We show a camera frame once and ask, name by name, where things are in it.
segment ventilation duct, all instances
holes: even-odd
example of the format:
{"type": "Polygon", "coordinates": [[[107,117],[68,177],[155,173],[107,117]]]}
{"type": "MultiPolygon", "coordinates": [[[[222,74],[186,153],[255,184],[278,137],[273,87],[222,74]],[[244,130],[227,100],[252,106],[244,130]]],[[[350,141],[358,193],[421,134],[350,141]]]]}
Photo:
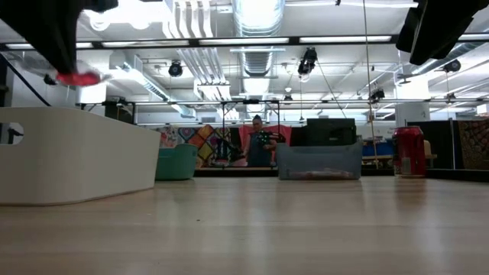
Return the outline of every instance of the ventilation duct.
{"type": "MultiPolygon", "coordinates": [[[[239,37],[277,36],[282,23],[285,0],[233,0],[236,34],[239,37]]],[[[274,64],[274,53],[240,53],[244,76],[264,77],[274,64]]],[[[244,79],[244,90],[251,94],[268,91],[269,79],[244,79]]]]}
{"type": "MultiPolygon", "coordinates": [[[[134,56],[134,61],[131,62],[131,64],[133,64],[134,67],[129,65],[129,62],[126,62],[126,56],[121,51],[117,51],[110,56],[109,65],[111,68],[117,68],[125,71],[129,79],[141,84],[148,92],[155,95],[162,101],[174,101],[168,95],[165,88],[156,84],[157,82],[154,79],[143,72],[143,62],[141,59],[139,59],[139,57],[134,56]]],[[[171,107],[177,110],[182,118],[196,117],[196,110],[192,108],[176,104],[172,104],[171,107]]]]}

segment ceiling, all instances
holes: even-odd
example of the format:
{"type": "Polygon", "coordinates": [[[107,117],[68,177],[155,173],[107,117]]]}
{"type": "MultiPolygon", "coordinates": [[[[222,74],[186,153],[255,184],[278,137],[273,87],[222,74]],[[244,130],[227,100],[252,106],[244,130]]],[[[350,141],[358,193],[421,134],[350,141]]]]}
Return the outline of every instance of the ceiling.
{"type": "MultiPolygon", "coordinates": [[[[364,35],[364,9],[362,7],[340,5],[334,6],[335,0],[288,0],[283,14],[280,29],[282,36],[306,36],[306,35],[364,35]],[[318,5],[328,2],[329,5],[318,5]]],[[[344,0],[344,3],[361,3],[358,0],[344,0]]],[[[406,0],[366,0],[369,3],[403,4],[406,0]]],[[[230,12],[231,1],[211,1],[211,25],[212,33],[216,37],[234,37],[235,28],[233,14],[230,12]]],[[[366,22],[368,34],[398,34],[402,28],[408,8],[366,8],[366,22]]],[[[478,32],[482,28],[489,27],[489,10],[479,11],[468,32],[478,32]]],[[[111,24],[105,31],[94,31],[90,27],[89,18],[82,14],[77,30],[78,40],[139,40],[139,39],[166,39],[161,23],[152,23],[147,29],[136,30],[130,24],[111,24]]],[[[0,22],[0,42],[11,43],[22,41],[12,29],[0,22]]],[[[230,53],[228,47],[218,47],[219,60],[225,72],[226,79],[230,82],[230,94],[237,98],[244,95],[241,84],[241,67],[238,55],[230,53]]],[[[318,63],[311,74],[309,82],[301,83],[296,74],[296,65],[304,54],[306,47],[283,47],[284,52],[275,53],[273,79],[270,80],[268,94],[265,99],[282,99],[286,87],[292,89],[294,99],[330,99],[328,84],[338,99],[356,99],[358,92],[363,95],[368,92],[365,86],[376,77],[382,75],[385,70],[392,69],[403,62],[399,52],[393,44],[369,45],[335,45],[318,46],[318,63]]],[[[189,70],[184,67],[184,74],[179,78],[171,78],[168,75],[168,66],[171,60],[178,60],[179,55],[175,49],[157,50],[124,50],[127,57],[137,55],[144,63],[144,71],[152,76],[159,86],[171,92],[174,100],[197,100],[194,89],[194,78],[189,70]]],[[[461,57],[462,70],[489,60],[489,46],[485,44],[461,57]]],[[[489,64],[479,66],[477,69],[463,73],[463,76],[443,81],[445,73],[431,72],[429,91],[431,96],[443,95],[447,89],[457,89],[483,79],[489,78],[489,64]]],[[[387,98],[394,97],[395,73],[384,73],[384,77],[377,82],[384,88],[387,98]]],[[[121,95],[133,100],[148,100],[148,91],[140,84],[130,79],[117,78],[111,81],[107,89],[108,95],[121,95]]],[[[486,96],[489,88],[482,86],[463,97],[474,98],[486,96]]],[[[465,104],[469,110],[476,104],[465,104]]],[[[318,109],[338,108],[337,105],[288,105],[284,108],[308,108],[318,109]]],[[[445,103],[432,104],[432,108],[444,108],[445,103]]],[[[350,105],[349,108],[367,108],[366,105],[350,105]]],[[[146,108],[152,112],[174,112],[171,108],[146,108]]]]}

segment hanging cable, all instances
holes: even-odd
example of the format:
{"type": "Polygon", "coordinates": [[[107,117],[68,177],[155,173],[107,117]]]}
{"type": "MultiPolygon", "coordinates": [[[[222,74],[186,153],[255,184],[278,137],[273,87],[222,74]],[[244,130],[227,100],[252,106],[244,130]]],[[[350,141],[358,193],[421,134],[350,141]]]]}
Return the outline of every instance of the hanging cable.
{"type": "Polygon", "coordinates": [[[303,121],[303,82],[299,81],[299,88],[300,88],[300,118],[299,121],[303,121]]]}
{"type": "Polygon", "coordinates": [[[171,99],[172,99],[172,97],[173,97],[173,95],[172,95],[172,93],[173,93],[172,88],[173,88],[173,87],[171,86],[171,79],[172,79],[172,78],[173,78],[173,77],[172,77],[172,76],[170,76],[170,101],[171,101],[171,99]]]}
{"type": "MultiPolygon", "coordinates": [[[[365,49],[367,50],[367,68],[370,67],[370,55],[368,53],[368,30],[367,30],[367,8],[365,7],[364,2],[364,24],[365,24],[365,49]]],[[[368,98],[372,97],[372,87],[370,81],[370,70],[367,70],[368,77],[368,98]]],[[[379,169],[379,160],[377,157],[377,145],[375,145],[375,132],[374,132],[374,113],[372,112],[372,104],[368,105],[369,113],[368,113],[368,121],[370,121],[370,126],[372,130],[372,144],[374,145],[374,156],[375,156],[375,167],[379,169]]]]}
{"type": "Polygon", "coordinates": [[[296,62],[296,64],[293,66],[292,73],[290,74],[289,81],[287,81],[287,84],[285,85],[285,88],[286,88],[286,87],[289,87],[290,80],[292,80],[292,77],[293,77],[293,75],[294,75],[294,72],[296,72],[296,71],[297,71],[297,66],[299,66],[299,61],[297,61],[297,62],[296,62]]]}
{"type": "Polygon", "coordinates": [[[345,115],[345,112],[343,111],[342,106],[339,104],[339,102],[338,102],[338,100],[337,100],[337,98],[336,98],[336,95],[335,95],[335,93],[333,92],[333,89],[331,88],[331,85],[329,85],[329,82],[328,82],[328,80],[326,79],[326,75],[325,75],[325,74],[324,74],[324,72],[322,71],[322,67],[321,67],[321,63],[319,62],[319,59],[318,59],[318,65],[319,65],[319,69],[321,70],[322,78],[324,78],[324,81],[326,82],[326,85],[328,86],[329,91],[330,91],[330,92],[331,92],[331,94],[333,95],[333,99],[335,100],[336,105],[338,105],[339,110],[340,110],[340,111],[342,111],[343,116],[344,116],[345,118],[347,118],[347,117],[346,117],[346,115],[345,115]]]}

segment camera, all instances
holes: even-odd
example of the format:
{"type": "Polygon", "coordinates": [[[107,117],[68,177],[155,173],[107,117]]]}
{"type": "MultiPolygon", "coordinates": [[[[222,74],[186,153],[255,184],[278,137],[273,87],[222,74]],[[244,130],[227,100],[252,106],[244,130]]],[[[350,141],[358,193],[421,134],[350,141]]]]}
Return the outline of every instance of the camera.
{"type": "Polygon", "coordinates": [[[172,76],[172,77],[182,76],[183,68],[182,68],[182,65],[180,65],[179,60],[175,60],[171,63],[171,66],[168,69],[168,74],[170,74],[170,76],[172,76]]]}

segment fluorescent light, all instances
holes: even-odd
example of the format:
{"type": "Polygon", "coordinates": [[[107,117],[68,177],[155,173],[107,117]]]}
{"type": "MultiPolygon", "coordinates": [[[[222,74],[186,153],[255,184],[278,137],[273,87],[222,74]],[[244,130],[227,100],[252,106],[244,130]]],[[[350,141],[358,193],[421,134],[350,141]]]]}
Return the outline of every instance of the fluorescent light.
{"type": "MultiPolygon", "coordinates": [[[[34,47],[30,45],[29,43],[12,43],[12,44],[6,44],[6,46],[11,49],[11,50],[33,50],[34,47]]],[[[92,48],[92,43],[90,42],[81,42],[81,43],[76,43],[76,48],[78,49],[89,49],[92,48]]]]}
{"type": "Polygon", "coordinates": [[[230,49],[230,53],[276,53],[276,52],[284,52],[284,48],[268,48],[268,49],[260,49],[260,48],[245,48],[245,49],[230,49]]]}
{"type": "Polygon", "coordinates": [[[217,101],[173,102],[178,105],[221,105],[217,101]]]}
{"type": "MultiPolygon", "coordinates": [[[[304,1],[304,2],[293,2],[286,3],[287,7],[317,7],[317,6],[333,6],[334,2],[324,2],[324,1],[304,1]]],[[[352,6],[363,8],[363,3],[356,2],[342,2],[341,6],[352,6]]],[[[366,3],[366,8],[417,8],[418,3],[400,3],[400,4],[380,4],[380,3],[366,3]]]]}
{"type": "Polygon", "coordinates": [[[188,40],[102,42],[103,47],[175,47],[189,46],[188,40]]]}
{"type": "Polygon", "coordinates": [[[34,47],[29,43],[14,43],[14,44],[6,44],[7,48],[12,50],[33,50],[34,47]]]}
{"type": "Polygon", "coordinates": [[[199,41],[201,45],[249,45],[249,44],[288,44],[287,37],[249,37],[249,38],[224,38],[224,39],[203,39],[199,41]]]}
{"type": "MultiPolygon", "coordinates": [[[[388,42],[392,37],[385,36],[367,36],[368,42],[388,42]]],[[[365,36],[345,36],[345,37],[301,37],[299,43],[354,43],[366,42],[365,36]]]]}
{"type": "Polygon", "coordinates": [[[158,105],[169,105],[169,102],[136,102],[138,106],[158,106],[158,105]]]}
{"type": "Polygon", "coordinates": [[[463,34],[458,39],[459,41],[464,40],[487,40],[489,39],[489,34],[463,34]]]}
{"type": "Polygon", "coordinates": [[[90,42],[79,42],[79,43],[76,43],[76,48],[77,49],[91,49],[91,48],[93,48],[93,45],[90,42]]]}

